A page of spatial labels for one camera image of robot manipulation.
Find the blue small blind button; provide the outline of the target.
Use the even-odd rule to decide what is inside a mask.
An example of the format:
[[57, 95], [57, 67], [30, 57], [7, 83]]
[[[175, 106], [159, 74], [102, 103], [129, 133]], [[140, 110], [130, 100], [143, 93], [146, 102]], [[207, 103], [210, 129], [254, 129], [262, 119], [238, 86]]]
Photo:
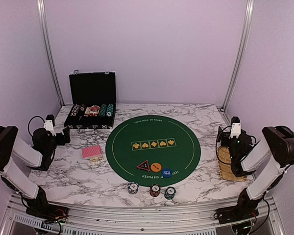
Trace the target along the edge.
[[162, 169], [161, 175], [163, 178], [170, 178], [172, 176], [172, 170], [168, 168]]

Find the orange round dealer button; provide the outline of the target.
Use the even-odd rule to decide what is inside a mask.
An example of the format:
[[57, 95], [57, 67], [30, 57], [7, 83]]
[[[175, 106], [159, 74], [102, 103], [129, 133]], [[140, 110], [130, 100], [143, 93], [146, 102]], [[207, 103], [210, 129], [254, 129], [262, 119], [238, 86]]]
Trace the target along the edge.
[[159, 163], [152, 163], [150, 165], [150, 169], [153, 171], [153, 172], [160, 172], [162, 170], [162, 166], [161, 164]]

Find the triangular all-in button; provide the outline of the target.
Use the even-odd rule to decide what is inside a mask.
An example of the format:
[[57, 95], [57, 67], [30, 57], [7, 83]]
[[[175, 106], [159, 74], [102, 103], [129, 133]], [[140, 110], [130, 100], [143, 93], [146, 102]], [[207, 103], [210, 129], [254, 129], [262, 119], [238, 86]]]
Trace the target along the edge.
[[137, 169], [150, 172], [150, 166], [148, 160], [145, 160], [144, 162], [140, 163], [136, 166]]

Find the brown chip stack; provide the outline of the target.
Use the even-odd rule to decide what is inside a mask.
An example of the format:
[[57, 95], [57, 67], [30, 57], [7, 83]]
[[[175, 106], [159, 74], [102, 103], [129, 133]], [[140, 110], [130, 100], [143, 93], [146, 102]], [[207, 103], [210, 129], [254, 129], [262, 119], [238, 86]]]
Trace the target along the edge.
[[157, 197], [160, 194], [160, 191], [161, 188], [158, 184], [153, 184], [149, 189], [150, 195], [152, 197]]

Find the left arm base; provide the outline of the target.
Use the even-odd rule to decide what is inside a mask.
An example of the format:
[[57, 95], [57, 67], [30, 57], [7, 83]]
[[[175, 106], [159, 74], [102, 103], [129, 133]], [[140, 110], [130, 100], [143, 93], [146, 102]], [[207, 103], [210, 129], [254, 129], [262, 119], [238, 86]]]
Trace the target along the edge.
[[47, 209], [34, 206], [27, 206], [26, 213], [38, 218], [42, 218], [47, 223], [66, 222], [69, 209], [63, 206], [49, 204]]

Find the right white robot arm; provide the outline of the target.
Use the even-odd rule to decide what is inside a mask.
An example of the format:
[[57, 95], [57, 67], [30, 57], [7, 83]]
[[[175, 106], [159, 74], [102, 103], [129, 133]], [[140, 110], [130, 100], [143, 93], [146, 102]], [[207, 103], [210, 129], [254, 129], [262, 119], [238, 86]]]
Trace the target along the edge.
[[264, 166], [254, 182], [240, 193], [237, 204], [226, 209], [237, 219], [244, 219], [294, 165], [294, 132], [286, 126], [264, 127], [263, 137], [253, 143], [255, 137], [242, 131], [239, 123], [233, 123], [230, 129], [227, 132], [219, 128], [216, 142], [228, 148], [232, 173], [243, 177]]

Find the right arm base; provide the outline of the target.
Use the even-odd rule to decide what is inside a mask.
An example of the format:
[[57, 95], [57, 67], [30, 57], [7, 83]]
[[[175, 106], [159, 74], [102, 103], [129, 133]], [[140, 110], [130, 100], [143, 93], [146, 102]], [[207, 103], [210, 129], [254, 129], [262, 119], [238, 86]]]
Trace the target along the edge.
[[250, 219], [258, 215], [259, 212], [257, 209], [252, 209], [251, 211], [243, 211], [236, 206], [232, 206], [217, 209], [213, 217], [218, 220], [220, 224], [226, 224], [244, 219]]

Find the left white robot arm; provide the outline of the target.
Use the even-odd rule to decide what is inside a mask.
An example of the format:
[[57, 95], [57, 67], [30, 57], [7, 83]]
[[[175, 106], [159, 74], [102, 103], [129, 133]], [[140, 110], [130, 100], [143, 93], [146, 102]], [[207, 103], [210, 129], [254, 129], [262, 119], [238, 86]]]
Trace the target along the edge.
[[25, 175], [14, 159], [18, 158], [30, 169], [48, 171], [57, 146], [64, 141], [45, 128], [35, 130], [32, 141], [30, 146], [20, 138], [16, 126], [0, 126], [0, 178], [26, 201], [27, 208], [47, 218], [52, 214], [52, 205], [45, 191]]

